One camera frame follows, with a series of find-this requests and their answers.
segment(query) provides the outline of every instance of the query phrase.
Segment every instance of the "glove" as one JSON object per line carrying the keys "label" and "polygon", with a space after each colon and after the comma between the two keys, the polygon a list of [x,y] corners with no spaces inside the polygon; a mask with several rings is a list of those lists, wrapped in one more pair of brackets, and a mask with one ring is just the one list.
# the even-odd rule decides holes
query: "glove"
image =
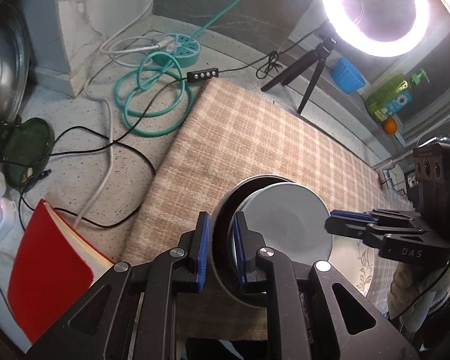
{"label": "glove", "polygon": [[[437,269],[427,276],[416,280],[413,267],[399,262],[387,294],[390,319],[396,318],[414,299],[430,286],[443,272]],[[416,333],[428,314],[436,311],[450,296],[450,268],[430,291],[424,294],[415,304],[400,317],[400,322],[410,333]]]}

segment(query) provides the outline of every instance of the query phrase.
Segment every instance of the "speckled countertop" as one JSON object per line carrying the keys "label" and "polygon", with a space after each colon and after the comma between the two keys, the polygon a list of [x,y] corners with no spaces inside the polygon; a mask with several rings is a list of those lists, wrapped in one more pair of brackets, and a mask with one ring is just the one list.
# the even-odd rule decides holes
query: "speckled countertop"
{"label": "speckled countertop", "polygon": [[[220,67],[223,70],[237,68],[242,65],[243,63],[236,59],[204,47],[199,61],[193,69]],[[126,68],[115,64],[109,65],[92,82],[90,86],[91,92],[97,96],[111,98],[114,82],[126,72],[128,72]],[[226,73],[223,77],[254,92],[258,92],[261,84],[263,84],[257,81],[255,70],[251,67],[238,72]],[[163,79],[163,83],[168,81],[169,78]],[[131,90],[134,86],[134,81],[130,79],[124,84],[123,93]],[[144,109],[159,88],[161,86],[156,85],[149,92],[137,96],[132,108],[137,110]],[[195,92],[198,92],[199,89],[200,86],[197,85]],[[154,103],[151,109],[159,110],[165,108],[171,103],[175,93],[175,90],[164,92],[163,96]],[[360,139],[316,105],[320,102],[320,96],[324,95],[320,90],[314,91],[312,98],[315,97],[316,101],[307,103],[303,115],[339,140],[364,161],[368,163],[372,161],[377,162],[377,156]],[[278,102],[288,108],[296,108],[302,97],[292,89],[281,87],[280,85],[273,88],[269,94],[264,94],[264,96],[270,101]],[[146,119],[142,121],[140,127],[150,131],[168,127],[184,111],[185,106],[186,102],[182,101],[173,112],[156,119]],[[121,112],[115,105],[112,106],[112,109],[114,136],[118,137],[126,131],[126,128],[122,122]],[[53,126],[56,136],[66,128],[75,125],[84,125],[108,135],[106,107],[103,103],[89,100],[82,94],[76,99],[68,99],[61,93],[42,87],[29,86],[27,100],[24,101],[22,107],[22,118],[27,120],[31,117],[41,117],[48,121]],[[155,168],[158,169],[174,140],[175,134],[172,133],[159,138],[143,138],[131,134],[123,142],[148,156]],[[103,139],[85,131],[75,130],[68,133],[58,142],[55,152],[87,150],[103,144]],[[37,183],[27,193],[27,202],[36,205],[40,199],[46,199],[53,206],[78,212],[104,176],[108,164],[107,156],[106,152],[100,152],[97,154],[52,158],[47,166],[52,173]],[[152,175],[143,160],[124,148],[116,147],[113,173],[108,180],[105,190],[87,214],[87,217],[104,225],[119,221],[142,202],[151,182]],[[10,194],[15,200],[18,200],[18,195],[15,191],[11,191]],[[30,215],[31,212],[24,208],[23,218],[25,223],[28,222]],[[82,222],[78,232],[109,258],[119,261],[132,225],[133,219],[114,229],[100,230]],[[0,244],[0,284],[4,290],[8,286],[13,259],[21,236],[22,230],[17,221],[15,228]],[[15,325],[1,297],[0,327],[18,347],[23,350],[28,349],[30,343]]]}

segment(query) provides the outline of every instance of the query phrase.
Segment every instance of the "dark green bottle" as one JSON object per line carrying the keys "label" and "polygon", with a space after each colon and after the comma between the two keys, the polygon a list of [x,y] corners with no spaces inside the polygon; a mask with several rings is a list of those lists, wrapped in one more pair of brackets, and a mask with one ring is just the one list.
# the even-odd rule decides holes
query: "dark green bottle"
{"label": "dark green bottle", "polygon": [[372,119],[382,123],[411,102],[415,86],[420,84],[420,77],[425,77],[430,82],[425,70],[420,69],[411,78],[405,74],[397,74],[372,93],[365,100],[365,107]]}

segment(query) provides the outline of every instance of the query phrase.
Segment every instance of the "metal screw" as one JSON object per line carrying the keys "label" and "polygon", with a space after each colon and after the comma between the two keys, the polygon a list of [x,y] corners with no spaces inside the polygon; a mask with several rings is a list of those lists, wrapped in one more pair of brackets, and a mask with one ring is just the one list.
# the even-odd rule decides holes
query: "metal screw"
{"label": "metal screw", "polygon": [[274,250],[271,247],[262,247],[259,250],[259,253],[260,253],[260,256],[263,256],[263,257],[272,257],[275,254]]}
{"label": "metal screw", "polygon": [[115,272],[121,273],[121,272],[126,272],[128,270],[128,264],[126,262],[117,262],[114,266],[113,266],[113,270]]}
{"label": "metal screw", "polygon": [[170,256],[172,257],[182,257],[185,254],[185,250],[183,250],[181,247],[174,247],[170,251]]}
{"label": "metal screw", "polygon": [[328,272],[332,266],[328,261],[317,261],[315,263],[315,268],[317,268],[321,272]]}

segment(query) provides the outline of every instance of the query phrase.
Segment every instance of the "orange fruit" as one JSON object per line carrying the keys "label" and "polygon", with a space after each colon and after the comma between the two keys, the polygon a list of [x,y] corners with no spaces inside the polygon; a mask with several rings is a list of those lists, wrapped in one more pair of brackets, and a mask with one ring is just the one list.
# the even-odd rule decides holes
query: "orange fruit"
{"label": "orange fruit", "polygon": [[398,128],[397,128],[397,122],[395,122],[395,119],[392,117],[389,117],[382,123],[382,127],[385,130],[387,134],[394,135]]}

